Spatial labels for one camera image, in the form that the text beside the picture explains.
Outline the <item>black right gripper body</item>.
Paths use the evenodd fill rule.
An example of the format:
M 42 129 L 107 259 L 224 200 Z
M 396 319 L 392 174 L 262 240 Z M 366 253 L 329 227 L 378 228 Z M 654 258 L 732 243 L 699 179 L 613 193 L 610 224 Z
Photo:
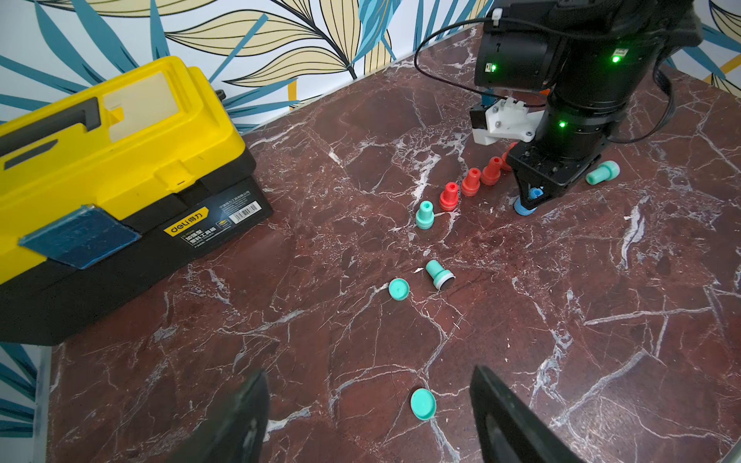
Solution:
M 546 203 L 563 197 L 588 169 L 602 158 L 594 154 L 583 159 L 549 158 L 532 143 L 517 142 L 509 154 L 521 203 Z

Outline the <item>green cap left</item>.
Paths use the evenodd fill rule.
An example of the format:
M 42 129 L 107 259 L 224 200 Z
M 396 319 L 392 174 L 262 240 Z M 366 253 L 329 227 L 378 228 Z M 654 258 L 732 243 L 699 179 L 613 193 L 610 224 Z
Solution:
M 434 394 L 425 388 L 417 388 L 413 391 L 409 405 L 413 415 L 423 422 L 431 420 L 437 410 Z

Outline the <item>green stamp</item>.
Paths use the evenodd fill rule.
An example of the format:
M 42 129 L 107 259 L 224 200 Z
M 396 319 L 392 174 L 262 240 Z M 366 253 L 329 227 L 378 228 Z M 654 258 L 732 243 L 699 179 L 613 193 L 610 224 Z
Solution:
M 420 203 L 415 215 L 416 226 L 421 230 L 429 230 L 435 219 L 434 205 L 430 201 Z
M 450 270 L 443 267 L 437 260 L 430 260 L 426 264 L 426 273 L 432 279 L 434 287 L 438 291 L 443 291 L 445 287 L 449 287 L 453 281 L 455 281 L 455 275 Z
M 586 182 L 589 185 L 597 185 L 616 179 L 620 173 L 621 168 L 617 162 L 612 160 L 605 161 L 586 175 Z

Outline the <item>green cap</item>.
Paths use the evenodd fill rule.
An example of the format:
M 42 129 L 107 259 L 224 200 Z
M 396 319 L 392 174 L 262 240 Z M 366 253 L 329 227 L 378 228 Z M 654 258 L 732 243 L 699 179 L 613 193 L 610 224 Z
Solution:
M 388 287 L 389 295 L 396 301 L 403 301 L 409 297 L 409 283 L 403 278 L 395 278 Z
M 409 405 L 413 415 L 423 422 L 431 420 L 437 410 L 434 394 L 425 388 L 417 388 L 413 391 Z

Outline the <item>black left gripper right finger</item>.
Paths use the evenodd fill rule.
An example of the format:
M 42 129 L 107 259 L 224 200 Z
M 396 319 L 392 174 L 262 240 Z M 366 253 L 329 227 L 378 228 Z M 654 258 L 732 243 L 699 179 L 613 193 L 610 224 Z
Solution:
M 490 368 L 474 368 L 470 397 L 483 461 L 582 462 Z

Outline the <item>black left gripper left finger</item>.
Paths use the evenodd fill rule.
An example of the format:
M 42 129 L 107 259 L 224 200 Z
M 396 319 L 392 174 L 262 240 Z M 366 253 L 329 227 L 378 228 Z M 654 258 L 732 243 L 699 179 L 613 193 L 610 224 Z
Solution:
M 264 370 L 254 372 L 186 439 L 168 462 L 259 462 L 269 417 Z

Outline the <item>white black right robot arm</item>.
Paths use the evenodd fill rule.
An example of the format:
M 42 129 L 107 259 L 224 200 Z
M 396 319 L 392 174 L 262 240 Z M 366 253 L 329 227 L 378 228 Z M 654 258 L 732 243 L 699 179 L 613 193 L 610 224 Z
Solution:
M 475 83 L 550 92 L 540 121 L 508 154 L 520 204 L 533 210 L 559 198 L 619 143 L 631 96 L 647 74 L 669 98 L 661 64 L 702 42 L 691 1 L 497 1 L 482 27 Z

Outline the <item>green cap top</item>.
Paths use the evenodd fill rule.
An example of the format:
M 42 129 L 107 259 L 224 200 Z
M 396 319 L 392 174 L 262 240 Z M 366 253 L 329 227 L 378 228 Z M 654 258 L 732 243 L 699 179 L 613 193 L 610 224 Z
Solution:
M 409 283 L 403 278 L 395 278 L 388 287 L 389 295 L 396 301 L 403 301 L 409 297 Z

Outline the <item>yellow black toolbox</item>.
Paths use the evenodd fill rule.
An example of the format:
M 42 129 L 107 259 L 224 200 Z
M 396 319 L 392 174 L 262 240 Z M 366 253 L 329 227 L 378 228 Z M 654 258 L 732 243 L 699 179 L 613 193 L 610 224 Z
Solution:
M 1 127 L 1 339 L 52 346 L 273 210 L 204 73 L 158 59 Z

